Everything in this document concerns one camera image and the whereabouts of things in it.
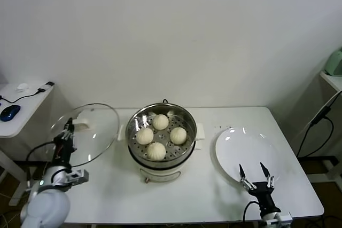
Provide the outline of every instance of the white table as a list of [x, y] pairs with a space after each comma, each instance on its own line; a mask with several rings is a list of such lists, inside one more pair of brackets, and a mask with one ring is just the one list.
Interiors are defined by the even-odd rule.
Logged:
[[[44, 83], [31, 84], [29, 90], [27, 90], [26, 92], [16, 92], [15, 89], [17, 88], [18, 84], [0, 84], [0, 95], [9, 101], [15, 101], [19, 97], [34, 94], [37, 89], [43, 84]], [[0, 138], [10, 138], [16, 136], [51, 91], [52, 88], [48, 89], [46, 92], [41, 92], [35, 96], [27, 97], [16, 102], [15, 105], [20, 105], [21, 109], [11, 121], [0, 121]], [[7, 103], [5, 100], [0, 100], [0, 103], [0, 112], [4, 108], [12, 105], [10, 103]], [[27, 186], [26, 173], [10, 158], [8, 158], [2, 151], [0, 151], [0, 166], [5, 169], [5, 171], [2, 172], [2, 174], [0, 175], [0, 183], [5, 178], [7, 173], [10, 173], [14, 178], [20, 181], [17, 190], [15, 191], [12, 199], [9, 202], [10, 206], [16, 206], [19, 202], [19, 198], [21, 197]]]
[[342, 90], [342, 76], [330, 76], [326, 74], [325, 72], [321, 72], [321, 77], [327, 81], [329, 85], [331, 85], [336, 91]]
[[[121, 124], [136, 112], [119, 109]], [[70, 189], [71, 210], [67, 223], [156, 224], [226, 222], [242, 220], [253, 199], [226, 177], [214, 161], [216, 136], [227, 126], [256, 128], [268, 136], [285, 158], [281, 178], [272, 194], [276, 205], [293, 217], [319, 216], [324, 208], [287, 143], [271, 112], [264, 107], [190, 108], [202, 123], [206, 139], [195, 150], [181, 176], [169, 183], [145, 184], [124, 141], [115, 142], [97, 160], [84, 165], [89, 181]], [[251, 205], [247, 220], [259, 220], [258, 206]]]

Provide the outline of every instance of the black power cord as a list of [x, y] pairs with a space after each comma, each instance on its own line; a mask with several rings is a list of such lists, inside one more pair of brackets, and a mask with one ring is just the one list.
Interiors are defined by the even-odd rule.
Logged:
[[246, 222], [246, 212], [247, 212], [248, 207], [249, 207], [251, 204], [257, 204], [257, 205], [259, 205], [259, 203], [258, 203], [257, 201], [250, 201], [250, 202], [248, 202], [248, 204], [246, 205], [245, 210], [244, 210], [244, 215], [243, 215], [243, 219], [242, 219], [242, 222], [243, 222], [243, 223]]
[[308, 135], [310, 129], [311, 129], [313, 126], [314, 126], [314, 125], [310, 124], [310, 126], [309, 126], [308, 129], [306, 130], [305, 135], [304, 135], [304, 137], [303, 137], [303, 140], [301, 141], [301, 144], [300, 144], [298, 153], [297, 153], [297, 155], [296, 155], [297, 158], [298, 158], [298, 156], [299, 156], [299, 153], [300, 153], [300, 151], [301, 151], [301, 148], [303, 147], [303, 144], [304, 144], [304, 142], [305, 142], [305, 139], [306, 139], [306, 137], [307, 137], [307, 135]]
[[[34, 148], [27, 154], [25, 161], [26, 161], [26, 162], [28, 161], [28, 159], [30, 158], [31, 154], [32, 154], [35, 150], [37, 150], [37, 149], [39, 149], [39, 148], [41, 148], [41, 147], [43, 147], [43, 146], [45, 146], [45, 145], [49, 145], [49, 144], [55, 144], [55, 143], [54, 143], [53, 141], [49, 141], [49, 142], [47, 142], [47, 143], [43, 143], [43, 144], [40, 144], [40, 145], [34, 147]], [[29, 166], [27, 166], [27, 170], [26, 170], [26, 180], [27, 180], [28, 182], [31, 181], [31, 173], [30, 173], [30, 168], [29, 168]]]
[[311, 152], [311, 153], [305, 155], [305, 156], [302, 157], [302, 158], [309, 157], [310, 155], [312, 155], [312, 154], [318, 152], [318, 151], [319, 151], [321, 148], [323, 148], [323, 147], [327, 144], [327, 142], [330, 140], [330, 138], [331, 138], [331, 136], [332, 136], [332, 133], [333, 133], [333, 130], [334, 130], [334, 125], [333, 125], [333, 122], [331, 121], [331, 119], [329, 119], [328, 117], [324, 117], [324, 119], [325, 119], [325, 120], [328, 120], [328, 121], [330, 122], [330, 124], [331, 124], [331, 131], [330, 131], [330, 134], [329, 134], [328, 138], [325, 140], [325, 142], [324, 142], [319, 148], [317, 148], [317, 149], [314, 150], [313, 152]]
[[32, 95], [29, 95], [29, 96], [22, 96], [22, 97], [18, 98], [18, 99], [15, 100], [15, 101], [9, 101], [9, 100], [7, 100], [6, 98], [3, 98], [2, 96], [0, 96], [0, 100], [2, 99], [2, 100], [7, 101], [9, 104], [14, 104], [14, 103], [16, 103], [17, 101], [19, 101], [19, 100], [21, 100], [21, 99], [23, 99], [23, 98], [35, 96], [35, 95], [37, 95], [37, 94], [39, 94], [39, 93], [40, 93], [40, 91], [37, 91], [37, 92], [35, 92], [35, 93], [32, 94]]
[[15, 100], [15, 101], [9, 101], [9, 100], [7, 100], [6, 98], [3, 98], [2, 96], [0, 96], [0, 100], [5, 100], [5, 101], [7, 101], [9, 104], [14, 104], [14, 103], [16, 103], [17, 101], [19, 101], [19, 100], [21, 100], [21, 99], [23, 99], [23, 98], [32, 97], [32, 96], [35, 96], [35, 95], [37, 95], [37, 94], [39, 94], [39, 93], [45, 92], [45, 91], [47, 91], [47, 89], [49, 89], [49, 88], [52, 87], [53, 85], [54, 85], [54, 83], [51, 82], [51, 81], [49, 81], [49, 82], [46, 83], [45, 85], [43, 85], [43, 86], [41, 86], [40, 88], [38, 88], [38, 89], [37, 89], [37, 92], [35, 92], [34, 94], [28, 95], [28, 96], [22, 96], [22, 97], [18, 98], [18, 99]]

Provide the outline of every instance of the black cable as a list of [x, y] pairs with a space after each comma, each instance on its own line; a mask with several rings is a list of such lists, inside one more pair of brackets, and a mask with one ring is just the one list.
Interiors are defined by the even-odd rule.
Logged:
[[325, 220], [328, 219], [328, 218], [332, 218], [332, 219], [339, 220], [339, 221], [342, 222], [342, 218], [339, 218], [339, 217], [337, 217], [337, 216], [325, 216], [325, 217], [323, 218], [323, 228], [325, 228]]
[[[43, 143], [43, 144], [40, 144], [40, 145], [34, 147], [34, 148], [27, 154], [25, 161], [26, 161], [26, 162], [28, 161], [28, 159], [30, 158], [31, 154], [32, 154], [35, 150], [37, 150], [37, 149], [39, 149], [39, 148], [41, 148], [41, 147], [43, 147], [43, 146], [45, 146], [45, 145], [48, 145], [48, 144], [55, 144], [55, 143], [52, 142], [52, 141], [49, 141], [49, 142], [47, 142], [47, 143]], [[29, 166], [27, 166], [27, 170], [26, 170], [26, 180], [27, 180], [27, 181], [31, 181], [31, 173], [30, 173], [30, 168], [29, 168]]]
[[22, 96], [22, 97], [18, 98], [18, 99], [17, 99], [17, 100], [15, 100], [15, 101], [8, 101], [6, 98], [3, 98], [2, 96], [1, 96], [1, 99], [3, 99], [3, 100], [5, 100], [5, 101], [7, 101], [9, 104], [14, 104], [14, 103], [16, 103], [17, 101], [21, 100], [22, 98], [26, 98], [26, 97], [35, 96], [35, 95], [37, 95], [37, 94], [39, 94], [39, 93], [40, 93], [40, 91], [37, 91], [37, 92], [35, 92], [35, 93], [34, 93], [34, 94], [32, 94], [32, 95], [29, 95], [29, 96]]
[[298, 153], [297, 153], [297, 155], [296, 155], [297, 158], [298, 158], [298, 156], [299, 156], [299, 153], [300, 153], [300, 151], [301, 151], [301, 148], [303, 147], [303, 144], [304, 144], [304, 142], [305, 142], [305, 139], [306, 139], [306, 137], [307, 137], [307, 135], [308, 135], [308, 133], [309, 133], [309, 131], [310, 131], [310, 129], [311, 129], [312, 127], [313, 127], [313, 125], [310, 124], [310, 126], [308, 127], [308, 129], [307, 129], [306, 132], [305, 132], [305, 135], [304, 135], [304, 137], [303, 137], [303, 140], [301, 141], [301, 144], [300, 144]]
[[330, 122], [330, 124], [331, 124], [331, 131], [330, 131], [329, 137], [325, 140], [325, 142], [324, 142], [318, 149], [316, 149], [316, 150], [314, 150], [313, 152], [311, 152], [311, 153], [305, 155], [303, 158], [309, 157], [310, 155], [312, 155], [312, 154], [318, 152], [321, 148], [323, 148], [323, 147], [327, 144], [327, 142], [328, 142], [329, 139], [331, 138], [332, 133], [333, 133], [333, 130], [334, 130], [333, 122], [332, 122], [331, 119], [329, 119], [328, 117], [324, 117], [324, 119], [328, 120], [328, 121]]
[[243, 219], [242, 219], [242, 222], [245, 223], [246, 222], [246, 212], [247, 212], [247, 208], [251, 205], [251, 204], [257, 204], [259, 205], [259, 203], [257, 201], [250, 201], [248, 202], [247, 206], [245, 207], [245, 210], [244, 210], [244, 215], [243, 215]]
[[67, 172], [67, 173], [70, 173], [71, 170], [68, 169], [68, 168], [63, 168], [63, 169], [59, 169], [58, 171], [56, 171], [55, 173], [53, 173], [53, 175], [51, 176], [51, 183], [53, 184], [53, 179], [55, 178], [55, 176], [61, 172]]

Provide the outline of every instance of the metal rim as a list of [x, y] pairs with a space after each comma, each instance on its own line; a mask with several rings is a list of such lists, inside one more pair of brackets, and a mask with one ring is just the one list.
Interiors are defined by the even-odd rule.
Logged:
[[72, 168], [83, 166], [83, 165], [85, 165], [85, 164], [88, 164], [88, 163], [94, 161], [94, 160], [97, 159], [98, 157], [100, 157], [105, 151], [107, 151], [107, 149], [108, 149], [109, 147], [111, 147], [111, 145], [112, 145], [113, 142], [117, 139], [118, 134], [119, 134], [119, 129], [120, 129], [120, 117], [119, 117], [119, 114], [117, 113], [117, 111], [116, 111], [112, 106], [110, 106], [110, 105], [108, 105], [108, 104], [103, 104], [103, 103], [90, 103], [90, 104], [85, 104], [85, 105], [82, 105], [82, 106], [79, 106], [79, 107], [77, 107], [77, 108], [72, 109], [70, 112], [68, 112], [68, 113], [66, 113], [65, 115], [61, 116], [59, 119], [63, 118], [64, 116], [68, 115], [69, 113], [71, 113], [71, 112], [73, 112], [73, 111], [75, 111], [75, 110], [77, 110], [77, 109], [80, 109], [80, 108], [83, 108], [83, 107], [86, 107], [86, 106], [91, 106], [91, 105], [102, 105], [102, 106], [106, 106], [106, 107], [108, 107], [109, 109], [111, 109], [111, 110], [116, 114], [116, 116], [117, 116], [117, 118], [118, 118], [118, 126], [116, 127], [117, 132], [116, 132], [116, 134], [113, 136], [113, 138], [112, 138], [112, 140], [109, 142], [109, 144], [105, 147], [105, 149], [104, 149], [102, 152], [100, 152], [96, 157], [92, 158], [92, 159], [91, 159], [90, 161], [88, 161], [88, 162], [85, 162], [85, 163], [82, 163], [82, 164], [78, 164], [78, 165], [74, 165], [74, 166], [72, 166]]
[[184, 160], [182, 160], [181, 162], [177, 163], [176, 165], [167, 167], [167, 168], [156, 168], [156, 167], [150, 167], [142, 162], [140, 162], [137, 157], [134, 156], [134, 154], [132, 153], [131, 149], [128, 146], [128, 151], [130, 153], [130, 155], [132, 156], [132, 158], [141, 166], [143, 166], [144, 168], [148, 168], [148, 169], [152, 169], [152, 170], [159, 170], [159, 171], [165, 171], [165, 170], [169, 170], [172, 168], [176, 168], [178, 166], [180, 166], [181, 164], [183, 164], [186, 160], [188, 160], [188, 158], [192, 155], [193, 151], [195, 150], [195, 146], [196, 146], [196, 141], [193, 142], [193, 148], [191, 149], [190, 153], [188, 156], [186, 156], [186, 158]]
[[[195, 137], [196, 137], [196, 133], [197, 133], [197, 128], [196, 128], [196, 122], [195, 122], [194, 118], [192, 117], [192, 115], [191, 115], [186, 109], [184, 109], [183, 107], [181, 107], [181, 106], [179, 106], [179, 105], [170, 104], [170, 103], [156, 103], [156, 104], [147, 105], [147, 106], [141, 108], [140, 110], [138, 110], [138, 111], [130, 118], [130, 120], [129, 120], [128, 123], [127, 123], [126, 131], [125, 131], [126, 140], [127, 140], [127, 142], [128, 142], [128, 145], [129, 145], [130, 149], [132, 150], [132, 153], [135, 155], [136, 158], [138, 158], [138, 159], [139, 159], [139, 158], [142, 158], [142, 159], [144, 159], [144, 161], [149, 161], [149, 162], [151, 162], [151, 163], [162, 163], [162, 162], [165, 163], [165, 162], [170, 161], [170, 159], [166, 159], [166, 160], [164, 159], [164, 160], [160, 160], [160, 161], [153, 161], [153, 160], [148, 160], [148, 159], [145, 159], [145, 158], [139, 156], [139, 154], [138, 154], [137, 152], [134, 152], [134, 150], [132, 149], [132, 147], [134, 147], [134, 145], [138, 145], [138, 146], [141, 146], [141, 145], [139, 145], [138, 143], [134, 143], [134, 145], [133, 145], [133, 143], [132, 143], [132, 136], [131, 136], [130, 131], [129, 131], [129, 130], [130, 130], [130, 125], [132, 124], [132, 122], [133, 122], [137, 117], [139, 117], [140, 114], [146, 112], [146, 110], [148, 111], [150, 108], [154, 108], [154, 107], [165, 107], [165, 106], [168, 106], [168, 107], [170, 107], [170, 108], [177, 108], [178, 110], [184, 112], [184, 113], [188, 116], [188, 118], [191, 119], [191, 123], [194, 124], [193, 128], [191, 128], [191, 131], [192, 131], [192, 138], [191, 138], [191, 140], [188, 140], [188, 144], [187, 144], [187, 145], [186, 145], [186, 144], [183, 144], [183, 145], [182, 145], [182, 146], [184, 146], [184, 147], [186, 146], [186, 148], [184, 149], [184, 151], [183, 151], [182, 153], [179, 153], [177, 157], [172, 158], [171, 161], [176, 160], [176, 159], [182, 157], [185, 153], [189, 152], [189, 151], [191, 150], [191, 148], [193, 148], [193, 143], [195, 142]], [[183, 121], [183, 125], [184, 125], [184, 122], [187, 123], [187, 124], [189, 125], [189, 122], [187, 122], [186, 120], [179, 119], [179, 118], [177, 117], [177, 115], [174, 115], [174, 116], [175, 116], [174, 119], [178, 119], [179, 122], [180, 122], [180, 121]]]

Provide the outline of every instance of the computer mouse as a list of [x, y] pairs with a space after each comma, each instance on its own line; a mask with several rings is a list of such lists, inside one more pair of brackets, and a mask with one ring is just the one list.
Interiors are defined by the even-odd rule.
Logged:
[[20, 111], [20, 106], [19, 105], [11, 105], [9, 107], [6, 107], [2, 110], [0, 113], [0, 120], [1, 121], [10, 121], [16, 116], [16, 114]]

